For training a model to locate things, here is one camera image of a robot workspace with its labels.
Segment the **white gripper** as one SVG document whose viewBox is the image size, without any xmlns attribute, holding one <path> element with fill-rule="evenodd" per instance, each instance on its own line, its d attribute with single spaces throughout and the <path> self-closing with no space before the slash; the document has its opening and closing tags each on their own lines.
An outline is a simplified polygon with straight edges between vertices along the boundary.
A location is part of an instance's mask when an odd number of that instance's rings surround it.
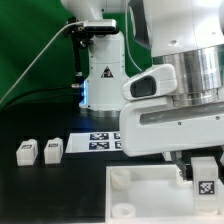
<svg viewBox="0 0 224 224">
<path fill-rule="evenodd" d="M 119 120 L 121 145 L 130 157 L 172 152 L 184 181 L 193 179 L 180 150 L 224 145 L 224 102 L 174 108 L 168 97 L 127 103 Z M 224 146 L 219 165 L 224 167 Z"/>
</svg>

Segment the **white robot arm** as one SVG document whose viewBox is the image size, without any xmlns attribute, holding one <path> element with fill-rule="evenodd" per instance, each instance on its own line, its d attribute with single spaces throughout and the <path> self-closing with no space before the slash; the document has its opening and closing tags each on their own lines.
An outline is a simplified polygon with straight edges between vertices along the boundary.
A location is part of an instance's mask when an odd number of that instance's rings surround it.
<svg viewBox="0 0 224 224">
<path fill-rule="evenodd" d="M 224 0 L 60 0 L 76 20 L 74 41 L 87 48 L 90 73 L 82 112 L 119 119 L 130 157 L 224 145 Z M 128 77 L 124 36 L 130 17 L 149 68 Z"/>
</svg>

